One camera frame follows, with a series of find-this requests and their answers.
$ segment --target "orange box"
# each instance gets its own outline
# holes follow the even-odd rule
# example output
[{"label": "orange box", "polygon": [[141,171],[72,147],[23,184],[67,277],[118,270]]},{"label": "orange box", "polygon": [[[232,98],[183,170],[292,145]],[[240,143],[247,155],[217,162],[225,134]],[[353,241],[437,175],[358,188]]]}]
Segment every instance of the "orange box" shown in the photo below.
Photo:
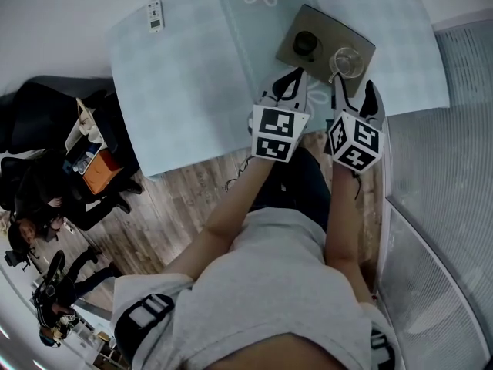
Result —
[{"label": "orange box", "polygon": [[84,173],[84,181],[92,194],[102,192],[109,181],[118,174],[122,168],[116,164],[113,156],[108,150],[102,150],[94,156],[91,164]]}]

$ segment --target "gray t-shirt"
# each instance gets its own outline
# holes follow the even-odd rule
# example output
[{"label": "gray t-shirt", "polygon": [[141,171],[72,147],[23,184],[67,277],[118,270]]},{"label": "gray t-shirt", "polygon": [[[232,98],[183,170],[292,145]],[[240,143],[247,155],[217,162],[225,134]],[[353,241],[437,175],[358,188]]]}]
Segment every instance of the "gray t-shirt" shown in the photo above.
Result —
[{"label": "gray t-shirt", "polygon": [[182,274],[116,280],[113,324],[151,293],[175,309],[139,346],[134,369],[204,369],[275,335],[304,337],[349,369],[394,368],[395,337],[371,304],[359,304],[349,281],[327,267],[325,233],[296,210],[250,213],[231,252],[194,283]]}]

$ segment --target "chair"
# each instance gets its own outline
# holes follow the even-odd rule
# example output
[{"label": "chair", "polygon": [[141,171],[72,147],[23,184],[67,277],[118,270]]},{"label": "chair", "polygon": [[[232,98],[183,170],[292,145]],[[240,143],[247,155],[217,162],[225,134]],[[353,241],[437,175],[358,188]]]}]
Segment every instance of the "chair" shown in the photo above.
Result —
[{"label": "chair", "polygon": [[[89,108],[96,108],[104,102],[108,82],[111,79],[36,77],[14,95],[2,97],[0,152],[64,150],[65,140],[78,117],[72,95],[79,96]],[[96,90],[97,86],[106,89]]]},{"label": "chair", "polygon": [[21,185],[25,172],[32,165],[33,159],[5,157],[0,162],[0,206],[6,211],[15,210],[15,194]]},{"label": "chair", "polygon": [[31,266],[31,261],[29,260],[29,256],[27,254],[20,254],[15,251],[6,251],[4,259],[10,267],[16,267],[19,263],[25,262],[25,266],[22,268],[22,271],[24,272],[28,266]]}]

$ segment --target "light blue table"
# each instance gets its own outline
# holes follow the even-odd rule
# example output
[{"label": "light blue table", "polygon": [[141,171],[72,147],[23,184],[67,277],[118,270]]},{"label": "light blue table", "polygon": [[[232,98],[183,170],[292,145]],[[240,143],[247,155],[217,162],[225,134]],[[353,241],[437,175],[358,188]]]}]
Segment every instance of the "light blue table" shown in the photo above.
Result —
[{"label": "light blue table", "polygon": [[[161,0],[165,28],[144,8],[109,33],[127,130],[147,177],[250,145],[259,84],[286,66],[275,54],[302,4],[356,29],[377,47],[366,79],[388,115],[448,107],[444,68],[421,0]],[[361,86],[354,98],[360,106]],[[309,83],[309,130],[332,117],[330,88]]]}]

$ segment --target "remote control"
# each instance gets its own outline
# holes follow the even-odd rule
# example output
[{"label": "remote control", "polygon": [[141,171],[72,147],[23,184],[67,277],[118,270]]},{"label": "remote control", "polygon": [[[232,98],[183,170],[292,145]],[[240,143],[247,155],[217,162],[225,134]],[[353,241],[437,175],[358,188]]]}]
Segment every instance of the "remote control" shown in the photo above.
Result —
[{"label": "remote control", "polygon": [[163,12],[161,11],[160,0],[153,0],[147,5],[147,23],[151,33],[157,33],[163,29]]}]

